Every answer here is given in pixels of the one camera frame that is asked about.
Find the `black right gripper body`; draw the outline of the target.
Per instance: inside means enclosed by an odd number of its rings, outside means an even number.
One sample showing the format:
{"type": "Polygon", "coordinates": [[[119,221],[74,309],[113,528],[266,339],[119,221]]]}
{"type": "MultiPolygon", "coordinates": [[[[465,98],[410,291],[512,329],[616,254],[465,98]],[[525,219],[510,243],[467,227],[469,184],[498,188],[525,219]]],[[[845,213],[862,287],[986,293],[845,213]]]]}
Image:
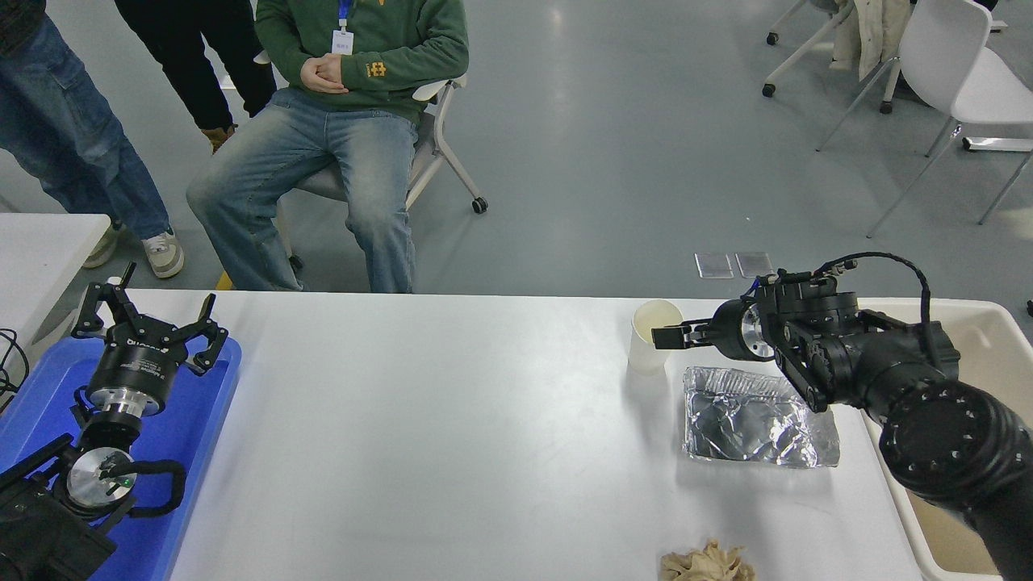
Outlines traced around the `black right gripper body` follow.
{"type": "Polygon", "coordinates": [[[727,359],[752,361],[753,353],[742,335],[742,319],[748,305],[741,300],[724,302],[709,322],[709,343],[727,359]]]}

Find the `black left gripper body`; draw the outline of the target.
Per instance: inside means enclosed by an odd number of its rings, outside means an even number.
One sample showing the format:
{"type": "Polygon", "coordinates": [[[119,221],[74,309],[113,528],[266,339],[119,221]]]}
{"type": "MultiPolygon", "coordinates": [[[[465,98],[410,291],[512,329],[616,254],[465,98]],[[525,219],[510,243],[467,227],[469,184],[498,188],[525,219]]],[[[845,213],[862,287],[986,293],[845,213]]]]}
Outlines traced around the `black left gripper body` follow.
{"type": "Polygon", "coordinates": [[[111,327],[87,398],[92,404],[108,404],[119,395],[138,394],[144,404],[166,404],[186,356],[185,340],[173,339],[170,332],[140,336],[132,328],[111,327]]]}

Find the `seated person's right hand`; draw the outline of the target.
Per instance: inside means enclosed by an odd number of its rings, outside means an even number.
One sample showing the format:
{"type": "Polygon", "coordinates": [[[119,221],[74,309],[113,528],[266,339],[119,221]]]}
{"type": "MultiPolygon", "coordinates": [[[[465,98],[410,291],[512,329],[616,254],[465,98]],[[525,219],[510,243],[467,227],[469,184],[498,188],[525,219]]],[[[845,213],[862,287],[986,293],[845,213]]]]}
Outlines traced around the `seated person's right hand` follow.
{"type": "Polygon", "coordinates": [[[331,84],[331,82],[327,82],[325,80],[322,80],[322,78],[317,77],[316,66],[321,56],[314,56],[313,58],[307,59],[307,61],[303,63],[303,66],[300,69],[300,80],[302,80],[303,85],[307,87],[309,90],[318,93],[324,93],[324,94],[348,93],[349,90],[347,92],[344,92],[340,89],[337,89],[333,84],[331,84]]]}

